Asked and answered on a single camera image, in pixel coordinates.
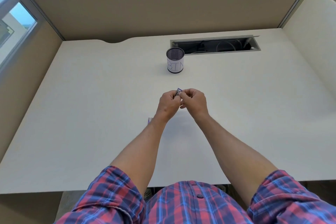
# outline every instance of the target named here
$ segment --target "paper label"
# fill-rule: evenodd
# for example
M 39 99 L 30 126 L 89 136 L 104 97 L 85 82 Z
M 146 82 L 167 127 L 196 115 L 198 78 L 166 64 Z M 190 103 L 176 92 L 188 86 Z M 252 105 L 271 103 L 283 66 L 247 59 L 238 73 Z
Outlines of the paper label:
M 167 67 L 168 70 L 172 73 L 179 73 L 183 69 L 183 59 L 180 60 L 170 60 L 167 58 Z

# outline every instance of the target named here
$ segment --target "hand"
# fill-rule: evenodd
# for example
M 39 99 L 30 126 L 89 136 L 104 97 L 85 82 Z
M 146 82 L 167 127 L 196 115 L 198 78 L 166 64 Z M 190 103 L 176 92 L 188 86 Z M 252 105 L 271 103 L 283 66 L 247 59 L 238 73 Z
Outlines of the hand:
M 187 108 L 194 119 L 209 115 L 207 100 L 203 92 L 196 89 L 187 89 L 180 92 L 179 96 L 182 98 L 180 108 Z
M 176 90 L 163 93 L 162 97 L 160 98 L 159 106 L 157 107 L 155 116 L 162 118 L 165 122 L 168 122 L 176 114 L 181 103 L 181 98 L 176 96 L 173 99 L 175 94 Z

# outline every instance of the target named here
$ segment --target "black mesh cup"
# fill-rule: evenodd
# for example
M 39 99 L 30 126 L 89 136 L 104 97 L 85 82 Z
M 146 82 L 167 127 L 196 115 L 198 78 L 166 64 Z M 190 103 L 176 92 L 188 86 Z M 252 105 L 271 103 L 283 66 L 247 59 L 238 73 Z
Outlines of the black mesh cup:
M 168 71 L 173 74 L 181 73 L 183 70 L 184 50 L 178 47 L 170 48 L 166 56 Z

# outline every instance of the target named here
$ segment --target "rolled-up sleeve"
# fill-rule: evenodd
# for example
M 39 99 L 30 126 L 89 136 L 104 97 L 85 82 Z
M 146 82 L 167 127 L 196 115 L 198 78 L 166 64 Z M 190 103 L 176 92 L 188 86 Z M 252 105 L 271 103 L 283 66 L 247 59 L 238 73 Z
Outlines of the rolled-up sleeve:
M 336 223 L 336 207 L 309 192 L 285 171 L 271 173 L 247 211 L 254 223 Z
M 90 184 L 75 208 L 56 224 L 141 223 L 145 201 L 131 179 L 109 166 Z

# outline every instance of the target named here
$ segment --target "plaid shirt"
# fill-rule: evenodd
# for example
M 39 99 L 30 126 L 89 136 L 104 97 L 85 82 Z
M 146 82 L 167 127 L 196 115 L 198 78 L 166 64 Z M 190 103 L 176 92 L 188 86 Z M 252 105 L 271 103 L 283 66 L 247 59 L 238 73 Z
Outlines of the plaid shirt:
M 285 171 L 259 186 L 245 212 L 210 184 L 184 181 L 165 187 L 145 203 L 131 179 L 105 168 L 72 212 L 57 224 L 115 223 L 336 223 L 336 207 L 306 190 Z

